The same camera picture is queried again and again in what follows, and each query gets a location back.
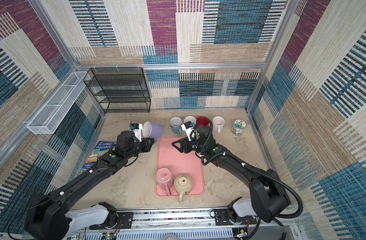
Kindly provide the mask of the purple ceramic mug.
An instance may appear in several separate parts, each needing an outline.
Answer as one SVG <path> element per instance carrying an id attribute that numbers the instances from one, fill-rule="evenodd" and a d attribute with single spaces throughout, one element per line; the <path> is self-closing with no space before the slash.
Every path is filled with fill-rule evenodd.
<path id="1" fill-rule="evenodd" d="M 159 139 L 164 135 L 164 127 L 156 123 L 145 122 L 142 126 L 142 135 L 144 138 Z"/>

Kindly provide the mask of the blue dotted ceramic mug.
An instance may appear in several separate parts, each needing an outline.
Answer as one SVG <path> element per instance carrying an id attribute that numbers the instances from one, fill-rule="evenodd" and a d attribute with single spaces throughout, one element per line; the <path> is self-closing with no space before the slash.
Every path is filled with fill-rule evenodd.
<path id="1" fill-rule="evenodd" d="M 173 117 L 170 119 L 169 123 L 170 123 L 170 127 L 171 127 L 173 133 L 175 133 L 177 135 L 180 135 L 182 133 L 182 128 L 181 128 L 182 119 L 181 118 Z"/>

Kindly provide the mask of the light green ceramic mug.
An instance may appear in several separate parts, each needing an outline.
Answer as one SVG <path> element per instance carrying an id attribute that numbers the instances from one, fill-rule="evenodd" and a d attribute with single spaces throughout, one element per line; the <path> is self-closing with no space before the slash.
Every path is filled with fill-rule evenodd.
<path id="1" fill-rule="evenodd" d="M 187 123 L 187 122 L 191 122 L 192 124 L 196 124 L 197 123 L 197 119 L 193 116 L 187 116 L 184 118 L 184 123 Z"/>

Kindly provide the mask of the red ceramic mug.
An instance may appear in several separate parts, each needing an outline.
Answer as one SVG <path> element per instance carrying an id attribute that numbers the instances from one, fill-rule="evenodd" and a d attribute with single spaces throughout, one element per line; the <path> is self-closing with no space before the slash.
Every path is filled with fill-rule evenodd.
<path id="1" fill-rule="evenodd" d="M 208 120 L 207 117 L 201 116 L 201 117 L 197 118 L 197 126 L 198 127 L 208 126 L 209 124 L 210 123 L 209 123 L 209 120 Z"/>

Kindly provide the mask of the white ceramic mug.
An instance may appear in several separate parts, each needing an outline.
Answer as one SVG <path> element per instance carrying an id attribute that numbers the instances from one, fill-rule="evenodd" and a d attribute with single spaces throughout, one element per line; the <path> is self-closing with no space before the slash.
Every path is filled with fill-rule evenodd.
<path id="1" fill-rule="evenodd" d="M 225 125 L 225 119 L 220 116 L 216 116 L 212 120 L 213 123 L 213 132 L 220 133 Z"/>

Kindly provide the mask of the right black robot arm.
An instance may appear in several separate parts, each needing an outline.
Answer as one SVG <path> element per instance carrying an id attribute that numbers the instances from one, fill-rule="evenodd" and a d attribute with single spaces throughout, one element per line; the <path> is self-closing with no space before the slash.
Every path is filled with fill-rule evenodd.
<path id="1" fill-rule="evenodd" d="M 286 192 L 289 187 L 275 171 L 256 168 L 232 154 L 226 147 L 216 143 L 208 126 L 198 128 L 198 134 L 193 139 L 186 137 L 177 140 L 172 146 L 181 153 L 196 152 L 202 165 L 212 163 L 227 170 L 249 188 L 249 200 L 237 199 L 229 205 L 232 215 L 238 218 L 257 216 L 266 223 L 274 218 L 292 219 L 298 216 L 298 212 L 282 214 L 290 205 Z"/>

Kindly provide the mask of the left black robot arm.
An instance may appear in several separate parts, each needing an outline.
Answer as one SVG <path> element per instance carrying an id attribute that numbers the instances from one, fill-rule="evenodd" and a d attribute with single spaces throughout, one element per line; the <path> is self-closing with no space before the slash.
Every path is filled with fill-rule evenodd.
<path id="1" fill-rule="evenodd" d="M 132 131 L 122 131 L 108 152 L 78 177 L 48 193 L 31 196 L 24 229 L 36 240 L 64 238 L 76 220 L 68 213 L 73 205 L 100 182 L 117 173 L 130 158 L 150 152 L 155 139 L 138 139 Z"/>

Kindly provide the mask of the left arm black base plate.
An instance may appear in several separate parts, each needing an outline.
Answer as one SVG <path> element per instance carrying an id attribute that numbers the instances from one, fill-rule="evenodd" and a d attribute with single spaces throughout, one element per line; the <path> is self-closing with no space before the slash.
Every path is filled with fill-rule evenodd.
<path id="1" fill-rule="evenodd" d="M 112 229 L 130 229 L 132 226 L 134 212 L 117 212 L 116 222 Z"/>

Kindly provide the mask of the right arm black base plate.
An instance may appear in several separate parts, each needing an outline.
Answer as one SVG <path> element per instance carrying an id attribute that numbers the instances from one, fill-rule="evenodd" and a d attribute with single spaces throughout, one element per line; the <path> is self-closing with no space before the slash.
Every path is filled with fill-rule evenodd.
<path id="1" fill-rule="evenodd" d="M 227 209 L 212 209 L 210 217 L 215 219 L 216 226 L 257 224 L 257 218 L 254 216 L 241 217 L 233 221 Z"/>

